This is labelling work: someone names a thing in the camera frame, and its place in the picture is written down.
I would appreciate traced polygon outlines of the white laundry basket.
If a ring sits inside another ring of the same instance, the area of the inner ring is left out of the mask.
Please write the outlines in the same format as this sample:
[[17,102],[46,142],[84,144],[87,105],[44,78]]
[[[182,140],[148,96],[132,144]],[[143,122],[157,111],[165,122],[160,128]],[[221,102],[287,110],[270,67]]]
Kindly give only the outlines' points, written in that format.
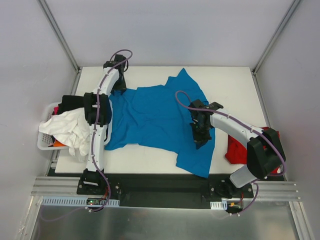
[[[41,117],[41,122],[46,122],[48,121],[53,115],[53,108],[58,106],[57,102],[51,103],[49,104]],[[55,138],[51,135],[45,134],[45,133],[41,133],[38,130],[38,140],[37,140],[37,146],[40,150],[53,150],[53,149],[57,149],[57,150],[63,150],[63,149],[69,149],[66,145],[63,147],[54,147],[54,142],[55,142]]]

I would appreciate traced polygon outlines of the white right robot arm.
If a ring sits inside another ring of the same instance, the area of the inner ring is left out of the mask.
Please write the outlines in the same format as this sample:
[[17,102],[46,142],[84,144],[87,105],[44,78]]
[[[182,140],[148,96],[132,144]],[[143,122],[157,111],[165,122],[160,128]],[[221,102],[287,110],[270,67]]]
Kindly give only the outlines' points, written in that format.
[[237,197],[246,184],[267,177],[285,163],[282,144],[274,129],[263,130],[241,121],[217,102],[204,105],[197,99],[187,109],[197,150],[212,139],[210,130],[213,128],[227,133],[246,149],[246,164],[233,172],[225,184],[224,190],[229,197]]

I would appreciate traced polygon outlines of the blue t-shirt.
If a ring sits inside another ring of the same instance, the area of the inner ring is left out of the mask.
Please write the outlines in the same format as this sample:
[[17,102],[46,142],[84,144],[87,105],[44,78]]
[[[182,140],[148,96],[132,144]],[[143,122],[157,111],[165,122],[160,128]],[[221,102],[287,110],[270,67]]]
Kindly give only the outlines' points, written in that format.
[[208,101],[199,85],[182,69],[165,85],[127,89],[109,98],[112,102],[112,132],[105,150],[127,144],[163,149],[177,154],[177,167],[199,177],[209,176],[215,148],[212,139],[200,149],[193,140],[191,115],[183,105],[191,100]]

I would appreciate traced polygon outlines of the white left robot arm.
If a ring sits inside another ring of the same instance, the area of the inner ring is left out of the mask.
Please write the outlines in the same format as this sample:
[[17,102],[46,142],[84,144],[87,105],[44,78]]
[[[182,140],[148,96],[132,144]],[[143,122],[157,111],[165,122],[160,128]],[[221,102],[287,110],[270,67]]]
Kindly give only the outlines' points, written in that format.
[[80,177],[84,189],[99,195],[108,191],[103,174],[105,145],[111,139],[113,108],[110,96],[127,90],[124,72],[129,68],[129,59],[119,50],[103,64],[103,74],[97,87],[83,96],[84,117],[89,125],[89,152],[85,170]]

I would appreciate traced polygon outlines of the black robot base mount plate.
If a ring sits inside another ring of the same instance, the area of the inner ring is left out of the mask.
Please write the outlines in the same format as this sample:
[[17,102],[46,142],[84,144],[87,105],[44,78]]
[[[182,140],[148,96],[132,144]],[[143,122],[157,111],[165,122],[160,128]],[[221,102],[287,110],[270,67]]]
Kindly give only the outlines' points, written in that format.
[[122,207],[209,209],[219,202],[228,174],[211,174],[208,178],[192,174],[124,174],[108,173],[107,182],[98,173],[86,173],[78,181],[78,195],[103,196],[107,189],[112,200]]

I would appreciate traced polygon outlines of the red t-shirt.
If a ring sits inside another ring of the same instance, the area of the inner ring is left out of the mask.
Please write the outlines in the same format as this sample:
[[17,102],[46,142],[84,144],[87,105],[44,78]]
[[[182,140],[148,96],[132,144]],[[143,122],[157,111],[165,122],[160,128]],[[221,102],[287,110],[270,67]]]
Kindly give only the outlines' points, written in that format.
[[286,161],[279,132],[268,127],[243,129],[238,138],[228,135],[225,158],[230,164],[243,164],[257,179],[279,176]]

